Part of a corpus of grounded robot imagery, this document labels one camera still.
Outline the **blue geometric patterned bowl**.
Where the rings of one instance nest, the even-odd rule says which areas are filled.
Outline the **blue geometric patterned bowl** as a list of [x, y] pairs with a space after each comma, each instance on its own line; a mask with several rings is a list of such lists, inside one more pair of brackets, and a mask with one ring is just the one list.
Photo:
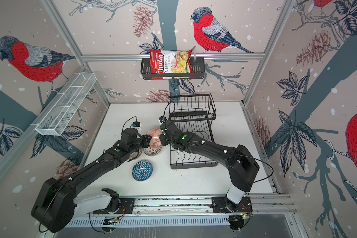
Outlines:
[[136, 181], [145, 181], [152, 176], [153, 165], [147, 160], [137, 162], [132, 169], [132, 177]]

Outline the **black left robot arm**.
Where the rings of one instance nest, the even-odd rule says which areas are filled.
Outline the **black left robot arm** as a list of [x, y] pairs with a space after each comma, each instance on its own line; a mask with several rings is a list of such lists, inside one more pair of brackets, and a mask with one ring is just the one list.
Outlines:
[[31, 210], [31, 216], [55, 233], [64, 228], [78, 214], [76, 197], [94, 181], [119, 167], [140, 149], [148, 148], [150, 135], [127, 128], [121, 138], [100, 157], [77, 172], [61, 179], [46, 180]]

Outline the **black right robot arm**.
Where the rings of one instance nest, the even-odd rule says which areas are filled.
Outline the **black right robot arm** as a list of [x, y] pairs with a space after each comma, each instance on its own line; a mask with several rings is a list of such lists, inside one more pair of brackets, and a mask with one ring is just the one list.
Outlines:
[[181, 152], [204, 156], [228, 170], [232, 183], [226, 194], [229, 203], [239, 204], [251, 191], [260, 166], [245, 146], [229, 147], [205, 140], [193, 132], [181, 131], [171, 120], [161, 123], [160, 129], [163, 146], [170, 144]]

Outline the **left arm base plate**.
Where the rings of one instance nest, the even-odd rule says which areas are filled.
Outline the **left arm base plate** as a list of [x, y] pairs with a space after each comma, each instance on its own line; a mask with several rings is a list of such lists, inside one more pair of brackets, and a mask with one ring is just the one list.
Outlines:
[[110, 203], [104, 209], [98, 209], [92, 213], [95, 215], [132, 214], [134, 203], [134, 198], [112, 198]]

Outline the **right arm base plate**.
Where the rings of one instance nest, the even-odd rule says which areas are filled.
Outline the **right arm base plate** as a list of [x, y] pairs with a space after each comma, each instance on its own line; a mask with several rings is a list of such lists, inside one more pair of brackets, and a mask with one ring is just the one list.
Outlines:
[[251, 214], [253, 209], [251, 199], [244, 196], [238, 204], [230, 201], [226, 196], [214, 196], [211, 198], [211, 206], [214, 213], [248, 213]]

